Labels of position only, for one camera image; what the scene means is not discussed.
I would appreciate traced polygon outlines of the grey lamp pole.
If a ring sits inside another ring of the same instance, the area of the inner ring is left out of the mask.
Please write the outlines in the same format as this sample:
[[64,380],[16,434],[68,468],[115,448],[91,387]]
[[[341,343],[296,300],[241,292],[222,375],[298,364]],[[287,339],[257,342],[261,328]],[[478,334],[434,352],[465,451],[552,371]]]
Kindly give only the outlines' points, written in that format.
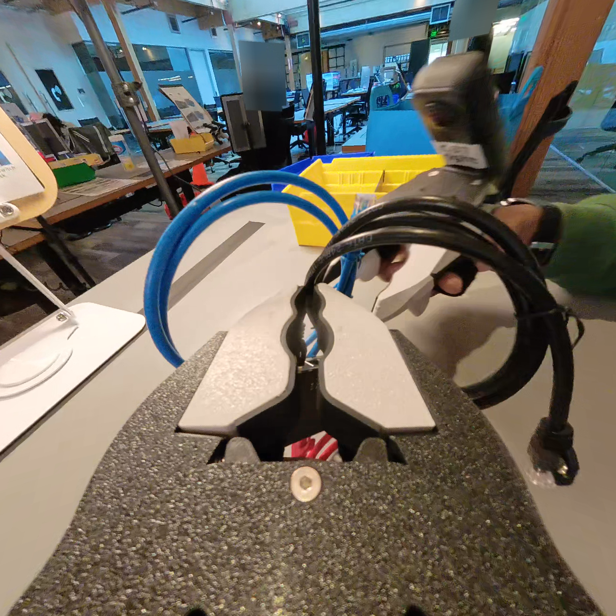
[[150,173],[159,189],[162,200],[166,203],[171,218],[175,218],[180,213],[181,202],[177,192],[173,190],[166,181],[164,172],[158,165],[155,152],[151,148],[150,141],[138,114],[139,97],[138,90],[141,84],[136,81],[126,81],[122,78],[120,71],[115,65],[112,54],[107,48],[104,39],[98,29],[94,17],[86,1],[70,1],[74,11],[83,22],[90,39],[97,51],[105,72],[112,84],[114,95],[126,115],[131,132],[139,143],[142,155],[147,162]]

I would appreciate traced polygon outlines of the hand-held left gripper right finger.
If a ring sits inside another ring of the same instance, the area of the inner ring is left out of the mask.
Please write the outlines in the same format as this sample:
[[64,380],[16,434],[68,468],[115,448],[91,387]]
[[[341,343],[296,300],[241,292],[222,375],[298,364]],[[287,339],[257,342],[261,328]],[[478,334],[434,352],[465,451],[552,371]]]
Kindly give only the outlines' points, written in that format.
[[435,420],[385,324],[351,298],[319,284],[317,312],[325,399],[382,434],[435,429]]

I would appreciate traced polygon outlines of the small printed sign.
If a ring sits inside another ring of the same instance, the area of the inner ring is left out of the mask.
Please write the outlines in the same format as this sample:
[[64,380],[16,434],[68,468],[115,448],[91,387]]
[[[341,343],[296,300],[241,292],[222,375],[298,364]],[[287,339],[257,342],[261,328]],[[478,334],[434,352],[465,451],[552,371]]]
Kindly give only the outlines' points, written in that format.
[[211,115],[184,86],[162,85],[158,86],[158,90],[179,109],[193,132],[211,132],[214,127]]

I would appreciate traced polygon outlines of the black wristwatch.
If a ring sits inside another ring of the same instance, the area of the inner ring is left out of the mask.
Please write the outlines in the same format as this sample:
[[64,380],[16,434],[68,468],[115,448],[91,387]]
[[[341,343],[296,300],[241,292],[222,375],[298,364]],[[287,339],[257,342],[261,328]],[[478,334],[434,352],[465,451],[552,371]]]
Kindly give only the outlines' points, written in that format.
[[536,230],[531,237],[529,248],[537,263],[545,267],[558,248],[563,215],[555,205],[542,205],[539,206],[539,210],[540,217]]

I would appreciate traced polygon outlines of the long wooden workbench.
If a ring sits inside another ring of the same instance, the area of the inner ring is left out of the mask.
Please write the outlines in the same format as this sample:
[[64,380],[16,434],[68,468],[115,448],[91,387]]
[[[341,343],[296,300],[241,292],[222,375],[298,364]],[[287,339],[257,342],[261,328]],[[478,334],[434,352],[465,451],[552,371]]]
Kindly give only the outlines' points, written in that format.
[[[165,177],[169,177],[230,150],[229,142],[224,141],[203,152],[177,154],[170,148],[156,151],[155,154]],[[42,216],[50,224],[57,224],[137,190],[154,187],[155,180],[150,171],[146,170],[144,158],[140,156],[137,159],[139,164],[134,171],[125,171],[119,165],[114,165],[101,170],[93,181],[70,190],[60,190],[53,206]],[[27,214],[24,220],[11,224],[1,232],[1,242],[10,253],[22,252],[44,240],[42,226],[35,218],[34,214]]]

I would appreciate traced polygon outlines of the black metal pole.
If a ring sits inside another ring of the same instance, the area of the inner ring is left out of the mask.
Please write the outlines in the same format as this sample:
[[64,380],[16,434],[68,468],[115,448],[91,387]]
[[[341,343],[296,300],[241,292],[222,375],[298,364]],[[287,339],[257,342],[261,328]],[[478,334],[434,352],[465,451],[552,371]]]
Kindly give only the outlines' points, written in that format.
[[327,153],[327,136],[325,122],[324,87],[322,78],[319,1],[307,1],[307,21],[309,24],[309,40],[311,45],[315,150],[317,155],[325,155]]

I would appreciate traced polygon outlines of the white sheet stand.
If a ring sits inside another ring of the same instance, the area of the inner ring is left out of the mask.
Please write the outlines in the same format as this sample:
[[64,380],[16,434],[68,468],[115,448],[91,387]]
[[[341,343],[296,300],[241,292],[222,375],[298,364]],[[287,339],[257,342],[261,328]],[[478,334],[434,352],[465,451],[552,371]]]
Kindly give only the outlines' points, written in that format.
[[1,346],[1,451],[144,328],[142,315],[96,303],[65,305],[4,246],[1,257],[56,308],[39,325]]

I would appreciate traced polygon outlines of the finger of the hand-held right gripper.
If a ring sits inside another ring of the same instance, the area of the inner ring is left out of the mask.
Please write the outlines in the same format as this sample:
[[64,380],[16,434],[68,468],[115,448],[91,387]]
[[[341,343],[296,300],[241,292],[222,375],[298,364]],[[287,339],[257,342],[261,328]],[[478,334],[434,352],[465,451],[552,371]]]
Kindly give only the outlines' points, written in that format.
[[379,273],[393,268],[388,286],[375,302],[375,314],[388,321],[410,311],[420,316],[427,307],[435,288],[434,276],[450,266],[458,252],[403,252],[381,259]]

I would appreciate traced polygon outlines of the green plastic bin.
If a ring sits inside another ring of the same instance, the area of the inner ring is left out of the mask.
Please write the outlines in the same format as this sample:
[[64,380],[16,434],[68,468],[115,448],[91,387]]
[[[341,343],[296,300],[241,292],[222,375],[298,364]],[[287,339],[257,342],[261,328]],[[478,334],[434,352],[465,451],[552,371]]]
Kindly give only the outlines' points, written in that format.
[[77,161],[69,165],[49,165],[59,190],[84,184],[96,179],[95,170],[86,162]]

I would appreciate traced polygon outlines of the wooden post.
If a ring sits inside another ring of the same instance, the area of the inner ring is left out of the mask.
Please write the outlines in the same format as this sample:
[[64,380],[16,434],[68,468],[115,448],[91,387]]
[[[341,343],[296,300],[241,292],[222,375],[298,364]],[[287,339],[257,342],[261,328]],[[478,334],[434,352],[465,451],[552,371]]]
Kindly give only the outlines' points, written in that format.
[[550,100],[579,81],[612,9],[613,1],[548,1],[525,81],[543,68],[511,145],[511,158],[522,150]]

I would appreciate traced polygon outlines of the blue plastic bin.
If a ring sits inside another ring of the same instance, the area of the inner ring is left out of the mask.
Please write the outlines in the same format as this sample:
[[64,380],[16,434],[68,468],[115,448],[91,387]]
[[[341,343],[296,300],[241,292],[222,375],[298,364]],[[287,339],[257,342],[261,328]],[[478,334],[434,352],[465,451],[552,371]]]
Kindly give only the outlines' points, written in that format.
[[308,179],[333,193],[353,192],[352,187],[357,185],[368,185],[371,191],[384,173],[383,166],[369,152],[305,158],[282,171]]

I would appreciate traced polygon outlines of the person's right hand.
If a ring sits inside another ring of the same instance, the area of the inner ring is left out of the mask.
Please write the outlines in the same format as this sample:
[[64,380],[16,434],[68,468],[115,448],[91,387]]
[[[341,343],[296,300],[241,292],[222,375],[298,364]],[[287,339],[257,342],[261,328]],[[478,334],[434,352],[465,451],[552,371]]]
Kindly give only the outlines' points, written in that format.
[[[525,244],[530,245],[540,228],[543,219],[543,208],[531,203],[515,203],[499,205],[492,210],[492,215],[504,223]],[[378,277],[390,282],[392,277],[404,266],[410,251],[407,245],[381,247],[377,249],[380,257]],[[455,273],[452,267],[441,274],[435,283],[439,292],[449,296],[460,296],[468,284]]]

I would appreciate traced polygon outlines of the black computer monitor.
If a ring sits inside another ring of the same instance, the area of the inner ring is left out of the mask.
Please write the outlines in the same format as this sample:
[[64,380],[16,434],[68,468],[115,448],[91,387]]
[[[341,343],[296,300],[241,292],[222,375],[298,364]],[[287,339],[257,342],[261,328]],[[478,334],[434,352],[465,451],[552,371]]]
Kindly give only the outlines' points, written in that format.
[[249,110],[242,93],[223,95],[220,101],[232,150],[240,154],[265,149],[266,135],[261,112]]

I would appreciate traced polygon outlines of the small yellow plastic bin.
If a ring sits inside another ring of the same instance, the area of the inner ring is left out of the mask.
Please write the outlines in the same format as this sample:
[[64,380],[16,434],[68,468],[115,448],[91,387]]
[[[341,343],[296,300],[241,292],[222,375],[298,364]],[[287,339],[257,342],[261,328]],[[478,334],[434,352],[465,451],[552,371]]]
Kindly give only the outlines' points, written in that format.
[[191,134],[186,138],[172,138],[169,140],[171,148],[177,155],[204,153],[217,145],[210,133]]

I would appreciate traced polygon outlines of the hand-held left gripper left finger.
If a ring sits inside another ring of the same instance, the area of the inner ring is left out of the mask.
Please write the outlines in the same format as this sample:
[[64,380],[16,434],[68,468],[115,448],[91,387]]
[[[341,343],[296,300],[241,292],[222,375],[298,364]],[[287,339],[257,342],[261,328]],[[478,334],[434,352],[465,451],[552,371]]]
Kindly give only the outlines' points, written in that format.
[[286,399],[297,358],[287,330],[299,287],[285,287],[229,329],[177,427],[189,434],[239,435],[240,426]]

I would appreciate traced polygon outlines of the printed instruction sheet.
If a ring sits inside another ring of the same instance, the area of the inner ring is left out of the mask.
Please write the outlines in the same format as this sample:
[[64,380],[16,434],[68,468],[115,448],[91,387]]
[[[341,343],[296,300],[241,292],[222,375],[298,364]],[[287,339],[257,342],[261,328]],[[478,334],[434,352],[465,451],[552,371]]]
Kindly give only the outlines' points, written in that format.
[[1,135],[1,202],[14,203],[15,200],[38,195],[44,186]]

